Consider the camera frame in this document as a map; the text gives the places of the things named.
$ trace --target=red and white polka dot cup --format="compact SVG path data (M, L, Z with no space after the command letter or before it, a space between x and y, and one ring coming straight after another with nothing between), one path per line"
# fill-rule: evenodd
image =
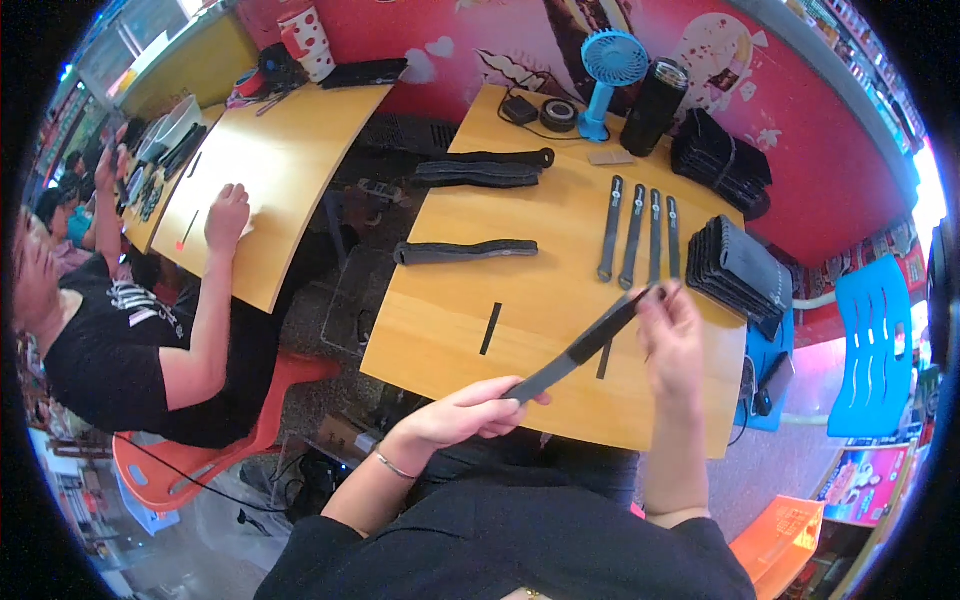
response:
M302 60L309 55L318 55L330 49L330 40L326 37L324 26L317 16L315 7L287 13L277 21L277 24L280 26L280 39L283 45L286 46L290 56L296 60Z
M314 84L326 79L333 72L333 68L337 66L337 63L333 61L333 56L330 55L329 47L319 54L311 54L300 59L300 64L303 65L303 69L306 70L306 74Z

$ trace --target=wall mural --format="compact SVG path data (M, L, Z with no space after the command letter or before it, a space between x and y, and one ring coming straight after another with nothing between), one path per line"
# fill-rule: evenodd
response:
M279 41L276 20L293 4L240 0L237 11L262 48ZM522 84L586 102L593 80L580 58L584 40L604 28L633 33L651 59L667 56L688 67L691 89L678 118L687 108L704 108L766 153L773 207L750 227L801 264L815 266L905 214L874 142L832 89L723 0L318 0L316 6L338 63L410 61L404 84L381 110L451 122L463 120L484 83ZM618 88L611 111L624 114L638 86ZM812 202L813 194L829 198Z

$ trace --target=woman's left hand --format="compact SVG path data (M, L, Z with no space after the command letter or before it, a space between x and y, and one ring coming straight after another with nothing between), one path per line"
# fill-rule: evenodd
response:
M502 397L521 381L523 378L517 376L478 381L424 406L396 427L434 450L459 444L475 435L505 436L527 416L526 406L520 406L513 398ZM541 394L534 401L546 406L550 396Z

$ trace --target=silver bracelet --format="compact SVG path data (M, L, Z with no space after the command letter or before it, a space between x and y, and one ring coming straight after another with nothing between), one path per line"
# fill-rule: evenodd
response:
M383 454L380 453L380 450L379 450L379 449L376 450L376 458L377 458L381 463L383 463L384 466L386 466L386 468L388 468L389 470L393 471L394 473L396 473L396 474L399 475L400 477L403 477L404 479L409 479L409 480L411 480L411 481L414 481L414 480L417 479L417 476L416 476L416 475L411 475L410 473L403 472L403 471L400 470L399 468L395 467L393 463L391 463L390 461L387 460L387 457L385 457Z

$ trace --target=wooden table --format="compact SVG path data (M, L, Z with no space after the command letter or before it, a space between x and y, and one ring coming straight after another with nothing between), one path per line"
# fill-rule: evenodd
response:
M611 178L624 178L628 196L637 183L677 198L683 269L690 237L708 219L741 215L717 195L674 175L669 139L634 165L591 166L587 153L619 148L613 142L544 141L501 121L496 109L504 89L485 85L460 127L451 152L519 152L549 146L556 153L540 185L493 190L461 186L430 192L410 242L475 244L498 238L534 239L536 257L397 267L377 316L361 371L416 394L438 399L473 381L506 374L528 376L555 358L623 294L616 284L626 247L630 210L620 214L613 282L596 275ZM545 97L524 94L540 106ZM617 139L623 120L608 118ZM557 136L535 126L538 131ZM649 275L650 210L644 215L635 281ZM669 274L666 226L661 272ZM708 456L727 449L743 367L746 324L742 317L694 295L706 320L705 411ZM502 304L486 355L480 354L496 302ZM654 401L635 341L635 326L614 340L606 376L597 379L600 357L554 386L553 404L531 403L527 427L598 444L647 450Z
M213 129L213 126L217 124L217 121L220 120L220 117L224 115L224 111L226 110L226 105L217 105L215 107L205 108L202 111L204 125L206 125L208 132ZM168 175L164 173L163 169L158 168L157 182L163 185L163 191L160 192L160 198L156 201L154 212L151 213L149 219L146 221L140 219L140 210L137 205L139 203L128 206L124 211L124 235L127 236L131 244L144 254L150 250L151 244L154 242L156 228L163 219L163 212L166 210L167 202L170 200L170 196L174 193L174 190L177 189L177 184L180 183L180 179L186 172L186 167L193 163L193 156L196 152L197 151L194 151L194 154L190 155L190 158L174 173ZM132 171L136 168L136 162L137 161L131 157L131 172L128 173L127 181L130 180L130 176L133 174Z
M171 197L154 250L203 276L209 206L224 185L243 183L250 193L253 232L237 247L233 295L273 312L320 197L390 89L327 91L308 84L259 117L262 104L229 110L200 147L192 177L183 178Z

